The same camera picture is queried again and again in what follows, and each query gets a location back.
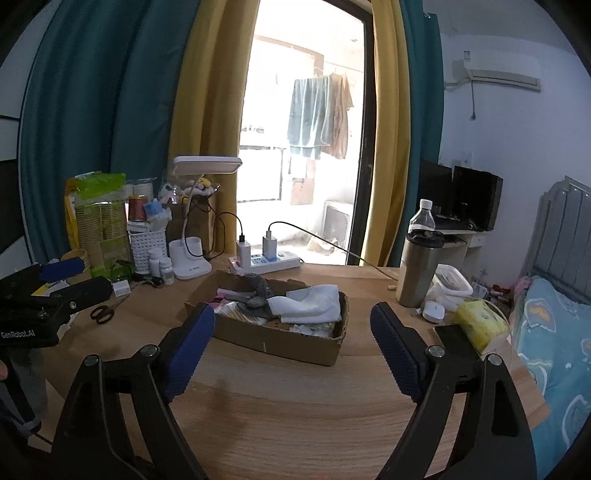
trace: air conditioner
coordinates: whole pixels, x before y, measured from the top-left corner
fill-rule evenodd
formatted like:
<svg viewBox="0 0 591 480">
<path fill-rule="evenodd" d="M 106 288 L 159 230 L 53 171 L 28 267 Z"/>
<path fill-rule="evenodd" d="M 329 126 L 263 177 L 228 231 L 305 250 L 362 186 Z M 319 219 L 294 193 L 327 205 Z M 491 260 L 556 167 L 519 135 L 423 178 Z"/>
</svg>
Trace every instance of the air conditioner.
<svg viewBox="0 0 591 480">
<path fill-rule="evenodd" d="M 465 50 L 464 68 L 474 82 L 504 83 L 540 91 L 538 59 L 499 50 Z"/>
<path fill-rule="evenodd" d="M 353 204 L 327 200 L 324 203 L 322 238 L 330 243 L 336 242 L 341 248 L 349 248 L 352 219 Z"/>
</svg>

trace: human hand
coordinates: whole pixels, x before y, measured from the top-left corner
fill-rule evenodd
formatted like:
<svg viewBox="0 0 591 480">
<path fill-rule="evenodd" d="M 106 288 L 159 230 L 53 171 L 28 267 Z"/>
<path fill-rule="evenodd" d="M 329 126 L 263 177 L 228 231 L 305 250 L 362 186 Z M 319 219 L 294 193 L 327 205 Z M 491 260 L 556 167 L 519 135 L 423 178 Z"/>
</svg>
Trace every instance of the human hand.
<svg viewBox="0 0 591 480">
<path fill-rule="evenodd" d="M 4 362 L 0 360 L 0 382 L 8 378 L 8 368 L 4 365 Z"/>
</svg>

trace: blue gripper pad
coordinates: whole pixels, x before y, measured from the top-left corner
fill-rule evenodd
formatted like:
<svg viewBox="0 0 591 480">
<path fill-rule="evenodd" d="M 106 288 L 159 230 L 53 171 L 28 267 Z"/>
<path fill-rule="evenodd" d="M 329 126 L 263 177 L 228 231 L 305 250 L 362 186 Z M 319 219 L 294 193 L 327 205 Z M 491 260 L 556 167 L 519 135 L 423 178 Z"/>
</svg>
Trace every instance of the blue gripper pad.
<svg viewBox="0 0 591 480">
<path fill-rule="evenodd" d="M 427 344 L 415 329 L 402 325 L 386 302 L 374 305 L 369 325 L 398 388 L 419 403 L 426 390 Z"/>
<path fill-rule="evenodd" d="M 69 258 L 63 262 L 49 263 L 39 273 L 39 278 L 45 283 L 54 283 L 65 280 L 84 271 L 84 262 L 81 258 Z"/>
<path fill-rule="evenodd" d="M 215 323 L 213 308 L 199 303 L 187 320 L 180 327 L 169 330 L 160 342 L 160 354 L 152 371 L 167 403 L 184 393 L 213 335 Z"/>
</svg>

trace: blue bed sheet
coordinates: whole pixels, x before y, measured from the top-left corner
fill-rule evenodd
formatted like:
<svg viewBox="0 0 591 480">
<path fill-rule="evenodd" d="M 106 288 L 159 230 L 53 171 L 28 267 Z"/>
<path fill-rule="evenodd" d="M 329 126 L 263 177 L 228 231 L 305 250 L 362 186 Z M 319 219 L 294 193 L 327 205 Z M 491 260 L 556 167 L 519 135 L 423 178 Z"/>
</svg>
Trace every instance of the blue bed sheet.
<svg viewBox="0 0 591 480">
<path fill-rule="evenodd" d="M 538 478 L 543 479 L 591 412 L 591 306 L 533 277 L 518 308 L 517 352 L 550 408 L 550 416 L 532 431 Z"/>
</svg>

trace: white charger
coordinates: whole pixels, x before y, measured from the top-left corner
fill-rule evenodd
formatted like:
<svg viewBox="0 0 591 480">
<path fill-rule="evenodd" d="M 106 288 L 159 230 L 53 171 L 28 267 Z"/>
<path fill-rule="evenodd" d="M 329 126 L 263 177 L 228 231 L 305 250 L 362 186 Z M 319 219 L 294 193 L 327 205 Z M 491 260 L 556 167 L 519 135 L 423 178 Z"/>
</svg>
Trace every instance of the white charger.
<svg viewBox="0 0 591 480">
<path fill-rule="evenodd" d="M 240 267 L 249 268 L 251 266 L 251 244 L 246 241 L 242 234 L 238 237 L 238 242 L 236 242 L 236 257 Z"/>
<path fill-rule="evenodd" d="M 269 262 L 277 260 L 277 238 L 267 230 L 267 234 L 262 238 L 262 256 Z"/>
</svg>

